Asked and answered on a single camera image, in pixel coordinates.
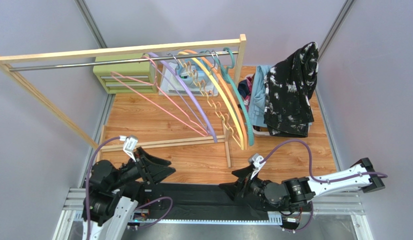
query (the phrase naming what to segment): green storage box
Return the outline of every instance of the green storage box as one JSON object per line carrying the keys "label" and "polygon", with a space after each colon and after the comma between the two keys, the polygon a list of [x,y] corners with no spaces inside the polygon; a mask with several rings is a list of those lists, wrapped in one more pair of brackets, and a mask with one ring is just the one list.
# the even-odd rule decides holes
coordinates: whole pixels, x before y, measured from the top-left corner
{"label": "green storage box", "polygon": [[[114,60],[127,60],[127,59],[140,59],[142,54],[125,54],[115,56],[99,56],[95,58],[96,62],[114,61]],[[120,94],[120,93],[134,93],[120,82],[111,77],[111,72],[117,72],[123,76],[132,77],[144,82],[154,83],[155,67],[150,62],[140,63],[123,63],[123,64],[109,64],[94,66],[92,72],[97,76],[103,88],[108,94]],[[154,86],[149,86],[131,79],[117,77],[119,80],[137,90],[140,93],[157,93],[158,89]]]}

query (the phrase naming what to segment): silver hanging rail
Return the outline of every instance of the silver hanging rail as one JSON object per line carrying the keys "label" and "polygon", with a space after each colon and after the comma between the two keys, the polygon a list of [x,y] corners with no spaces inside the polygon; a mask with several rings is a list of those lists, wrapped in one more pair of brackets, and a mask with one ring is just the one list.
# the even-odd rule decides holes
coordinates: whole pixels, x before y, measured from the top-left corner
{"label": "silver hanging rail", "polygon": [[[232,51],[232,53],[238,54],[239,51]],[[218,56],[229,55],[227,51],[217,51]],[[174,59],[189,59],[189,58],[200,58],[200,57],[211,57],[211,53],[198,53],[189,55],[174,55],[174,56],[159,56],[151,57],[153,61],[164,61],[164,60],[174,60]],[[142,63],[148,62],[147,58],[138,59],[126,59],[126,60],[114,60],[114,61],[97,61],[89,63],[74,63],[74,64],[63,64],[63,65],[46,65],[46,66],[25,66],[25,67],[11,67],[10,72],[22,72],[22,71],[32,71],[32,70],[47,70],[47,69],[66,69],[66,68],[76,68],[76,67],[90,67],[90,66],[100,66],[100,65],[111,65],[111,64],[129,64],[129,63]]]}

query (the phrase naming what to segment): wooden beam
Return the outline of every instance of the wooden beam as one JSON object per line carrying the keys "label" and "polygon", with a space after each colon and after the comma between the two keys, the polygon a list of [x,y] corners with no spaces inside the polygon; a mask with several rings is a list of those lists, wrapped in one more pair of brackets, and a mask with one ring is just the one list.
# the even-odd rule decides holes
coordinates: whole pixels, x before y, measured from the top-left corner
{"label": "wooden beam", "polygon": [[[101,126],[101,132],[100,132],[100,140],[98,141],[98,144],[103,143],[106,137],[106,125]],[[98,161],[102,160],[103,157],[103,151],[100,149],[97,153],[97,158],[95,159],[95,162],[97,163]]]}
{"label": "wooden beam", "polygon": [[144,46],[101,48],[101,49],[80,50],[80,51],[63,51],[63,52],[51,52],[51,53],[40,53],[40,54],[14,55],[14,56],[0,56],[0,63],[13,64],[13,63],[53,61],[53,60],[63,60],[63,59],[94,58],[94,57],[101,57],[101,56],[113,56],[113,55],[123,55],[123,54],[143,54],[143,53],[148,53],[148,52],[168,52],[168,51],[179,51],[179,50],[186,50],[186,49],[213,49],[213,48],[219,48],[219,47],[237,47],[240,45],[240,43],[241,43],[240,39],[227,39],[227,40],[195,41],[195,42],[183,42],[183,43],[167,43],[167,44],[144,45]]}
{"label": "wooden beam", "polygon": [[230,159],[230,146],[229,146],[229,131],[226,129],[225,125],[223,124],[223,132],[224,132],[224,152],[225,152],[225,159],[227,160],[227,167],[232,167],[232,160]]}
{"label": "wooden beam", "polygon": [[91,147],[96,149],[99,145],[88,136],[78,125],[76,125],[66,114],[64,114],[56,105],[54,105],[46,96],[44,96],[35,86],[33,86],[25,77],[18,72],[10,72],[12,66],[9,64],[0,63],[0,70],[14,80],[20,87],[26,90],[36,100],[43,104],[50,112],[52,112],[58,119],[78,134]]}
{"label": "wooden beam", "polygon": [[[217,142],[224,142],[224,135],[217,136]],[[191,137],[191,138],[182,138],[174,140],[163,140],[163,141],[148,141],[148,142],[139,142],[137,147],[143,147],[145,149],[153,148],[166,148],[166,147],[177,147],[177,146],[187,146],[187,145],[198,145],[198,144],[213,144],[214,140],[212,136],[201,136],[201,137]],[[123,144],[117,145],[107,145],[101,148],[101,151],[104,153],[107,152],[117,152],[122,151]]]}
{"label": "wooden beam", "polygon": [[236,67],[234,69],[233,77],[233,81],[236,84],[239,83],[239,79],[241,78],[242,65],[244,64],[245,47],[247,46],[247,36],[245,36],[245,34],[241,34],[239,37],[239,41],[239,53],[237,54]]}

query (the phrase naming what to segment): wood plank floor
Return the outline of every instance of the wood plank floor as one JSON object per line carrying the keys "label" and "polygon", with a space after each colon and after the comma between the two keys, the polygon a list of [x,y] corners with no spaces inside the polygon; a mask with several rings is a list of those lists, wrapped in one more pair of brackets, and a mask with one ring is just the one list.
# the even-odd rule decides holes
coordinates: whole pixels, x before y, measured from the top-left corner
{"label": "wood plank floor", "polygon": [[[241,78],[243,79],[246,75],[254,72],[254,66],[244,66]],[[184,115],[163,96],[157,94],[146,94],[146,96],[167,111],[183,119]],[[184,103],[180,97],[172,98],[179,106],[183,106]],[[197,99],[216,134],[223,134],[221,122],[214,111],[208,106],[204,98],[199,97]],[[188,97],[186,100],[193,109],[196,109]],[[311,99],[310,105],[313,109],[315,122],[310,128],[308,137],[303,140],[307,142],[312,150],[313,173],[315,175],[330,174],[336,169],[316,95]],[[135,93],[117,94],[115,97],[107,123],[105,139],[118,135],[135,135],[140,142],[200,137],[198,133]],[[231,139],[232,168],[227,167],[224,143],[152,148],[147,149],[147,152],[153,156],[170,160],[172,162],[171,166],[176,169],[176,172],[166,178],[164,182],[220,184],[234,182],[236,177],[231,172],[247,167],[247,159],[251,155],[259,153],[265,157],[276,145],[287,139],[289,138],[256,137],[255,144],[250,146],[248,150],[243,151]],[[120,144],[120,142],[115,141],[110,144]],[[128,161],[128,156],[122,151],[105,152],[103,159],[111,161],[118,168],[122,163]],[[308,175],[309,159],[307,150],[303,145],[296,142],[289,143],[276,151],[259,173],[261,179],[278,183],[282,180]]]}

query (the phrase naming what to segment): wall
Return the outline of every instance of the wall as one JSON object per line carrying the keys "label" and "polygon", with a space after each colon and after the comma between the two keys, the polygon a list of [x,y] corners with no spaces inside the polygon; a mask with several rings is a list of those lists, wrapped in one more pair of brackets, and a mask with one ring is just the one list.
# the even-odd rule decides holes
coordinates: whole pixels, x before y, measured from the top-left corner
{"label": "wall", "polygon": [[309,42],[321,44],[344,3],[344,0],[85,1],[109,48],[236,39],[239,34],[246,34],[244,65],[274,65]]}
{"label": "wall", "polygon": [[[96,48],[72,0],[0,1],[0,55]],[[94,135],[106,94],[91,69],[22,73]],[[88,144],[0,72],[0,240],[53,237],[68,190],[78,187],[88,150]]]}
{"label": "wall", "polygon": [[369,157],[389,175],[361,196],[374,239],[413,239],[413,0],[356,1],[318,89],[342,167]]}

